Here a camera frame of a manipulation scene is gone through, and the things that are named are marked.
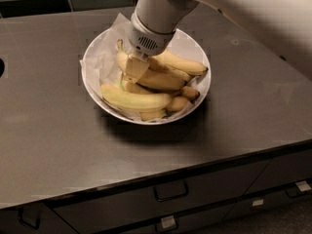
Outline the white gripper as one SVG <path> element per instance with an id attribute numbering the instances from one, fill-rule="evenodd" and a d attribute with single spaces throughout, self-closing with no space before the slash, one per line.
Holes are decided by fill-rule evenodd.
<path id="1" fill-rule="evenodd" d="M 176 23 L 157 14 L 146 16 L 134 12 L 131 17 L 129 41 L 136 52 L 128 55 L 125 79 L 135 84 L 150 66 L 148 56 L 165 51 L 175 34 Z"/>

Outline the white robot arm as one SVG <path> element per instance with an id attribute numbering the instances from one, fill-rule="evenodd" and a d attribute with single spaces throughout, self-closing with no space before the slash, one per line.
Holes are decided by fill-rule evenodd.
<path id="1" fill-rule="evenodd" d="M 177 23 L 198 4 L 221 11 L 312 80 L 312 0 L 138 0 L 128 31 L 135 53 L 162 53 Z"/>

